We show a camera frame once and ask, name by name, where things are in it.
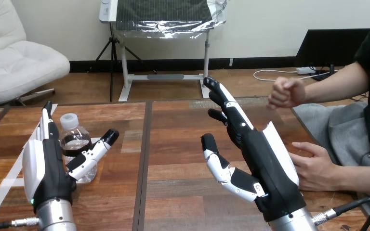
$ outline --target bottle cap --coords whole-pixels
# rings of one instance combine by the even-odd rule
[[[60,124],[62,124],[63,130],[74,129],[79,125],[79,119],[74,113],[64,114],[60,117]]]

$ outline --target white cable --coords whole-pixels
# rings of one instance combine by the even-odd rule
[[[255,79],[258,79],[258,80],[261,80],[261,81],[275,81],[275,79],[264,79],[264,78],[259,78],[256,76],[256,73],[259,73],[259,72],[264,72],[264,71],[268,71],[268,72],[280,72],[280,73],[297,73],[297,71],[277,71],[277,70],[260,70],[260,71],[256,71],[255,73],[253,73],[253,77]],[[299,79],[306,79],[306,78],[312,78],[312,77],[316,77],[316,76],[322,76],[322,75],[325,75],[329,72],[326,72],[326,73],[323,73],[323,74],[318,74],[318,75],[314,75],[314,76],[306,76],[306,77],[303,77],[303,78],[299,78]]]
[[[255,73],[253,73],[253,77],[256,78],[256,79],[258,79],[258,80],[261,80],[261,81],[275,81],[275,79],[263,79],[263,78],[258,78],[256,76],[256,73],[265,72],[265,71],[268,71],[268,72],[279,72],[279,73],[297,73],[297,71],[260,70],[260,71],[256,71]]]

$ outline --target black baseboard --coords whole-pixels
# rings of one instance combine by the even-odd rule
[[[264,58],[234,58],[232,66],[230,59],[209,59],[209,69],[256,69],[280,68],[294,66],[295,57],[264,57]],[[127,60],[129,72],[141,71],[195,71],[203,70],[203,59],[169,59],[169,60]],[[122,72],[121,60],[114,63],[114,72]],[[70,61],[71,73],[110,72],[110,60]]]

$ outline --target white wall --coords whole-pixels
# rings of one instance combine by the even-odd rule
[[[108,41],[101,0],[12,0],[27,40],[71,61],[94,60]],[[370,27],[370,0],[230,0],[227,23],[211,32],[212,58],[295,56],[308,29]],[[133,38],[142,59],[203,58],[204,38]],[[102,59],[110,59],[110,48]]]

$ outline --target computer monitor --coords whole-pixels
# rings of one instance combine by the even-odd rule
[[[345,66],[354,62],[354,55],[370,29],[308,30],[297,52],[295,65]]]

